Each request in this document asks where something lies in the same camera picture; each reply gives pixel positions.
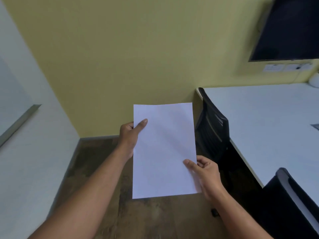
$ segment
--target person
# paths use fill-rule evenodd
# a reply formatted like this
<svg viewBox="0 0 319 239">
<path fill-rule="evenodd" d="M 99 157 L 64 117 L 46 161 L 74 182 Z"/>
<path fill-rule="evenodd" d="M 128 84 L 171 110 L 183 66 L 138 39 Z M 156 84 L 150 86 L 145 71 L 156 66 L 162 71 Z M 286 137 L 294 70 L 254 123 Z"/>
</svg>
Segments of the person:
<svg viewBox="0 0 319 239">
<path fill-rule="evenodd" d="M 133 128 L 133 122 L 122 125 L 118 145 L 110 156 L 29 239 L 93 238 L 110 203 L 121 171 L 133 156 L 138 134 L 146 124 L 147 119 L 141 121 L 135 128 Z M 217 209 L 229 234 L 234 239 L 272 238 L 227 193 L 221 183 L 216 163 L 203 156 L 197 156 L 197 164 L 188 159 L 184 160 L 184 164 L 197 174 L 205 198 Z"/>
</svg>

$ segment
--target table top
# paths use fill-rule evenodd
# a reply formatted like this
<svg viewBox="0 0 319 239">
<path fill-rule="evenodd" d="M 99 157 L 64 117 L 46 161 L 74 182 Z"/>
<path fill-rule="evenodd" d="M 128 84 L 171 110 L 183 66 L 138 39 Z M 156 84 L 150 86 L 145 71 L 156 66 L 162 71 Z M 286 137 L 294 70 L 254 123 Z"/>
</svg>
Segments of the table top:
<svg viewBox="0 0 319 239">
<path fill-rule="evenodd" d="M 280 167 L 319 205 L 319 88 L 308 84 L 205 88 L 229 120 L 232 143 L 263 186 Z"/>
</svg>

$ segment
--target wooden floor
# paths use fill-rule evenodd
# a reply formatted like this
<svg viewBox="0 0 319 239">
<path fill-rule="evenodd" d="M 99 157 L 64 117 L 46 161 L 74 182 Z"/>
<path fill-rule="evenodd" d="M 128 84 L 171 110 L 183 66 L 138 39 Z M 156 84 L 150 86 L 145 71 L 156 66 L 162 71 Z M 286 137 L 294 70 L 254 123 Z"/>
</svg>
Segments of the wooden floor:
<svg viewBox="0 0 319 239">
<path fill-rule="evenodd" d="M 116 140 L 82 141 L 55 208 L 85 183 L 116 146 Z M 132 199 L 133 160 L 122 172 L 95 239 L 226 239 L 202 194 Z"/>
</svg>

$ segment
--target sheet of paper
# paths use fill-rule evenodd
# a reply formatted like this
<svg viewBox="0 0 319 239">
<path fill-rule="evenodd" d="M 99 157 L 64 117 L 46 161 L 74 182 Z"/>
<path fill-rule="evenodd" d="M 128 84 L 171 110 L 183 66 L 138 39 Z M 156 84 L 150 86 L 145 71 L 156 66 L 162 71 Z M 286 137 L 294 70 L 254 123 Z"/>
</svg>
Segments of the sheet of paper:
<svg viewBox="0 0 319 239">
<path fill-rule="evenodd" d="M 196 162 L 192 103 L 134 105 L 134 127 L 147 118 L 133 156 L 133 199 L 201 192 L 183 160 Z"/>
</svg>

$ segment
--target television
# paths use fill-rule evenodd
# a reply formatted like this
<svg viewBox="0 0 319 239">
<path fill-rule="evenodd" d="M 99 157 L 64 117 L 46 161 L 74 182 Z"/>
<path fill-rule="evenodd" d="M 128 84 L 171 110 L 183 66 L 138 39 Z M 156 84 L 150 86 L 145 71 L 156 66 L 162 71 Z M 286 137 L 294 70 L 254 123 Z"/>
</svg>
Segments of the television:
<svg viewBox="0 0 319 239">
<path fill-rule="evenodd" d="M 273 0 L 249 61 L 319 58 L 319 0 Z"/>
</svg>

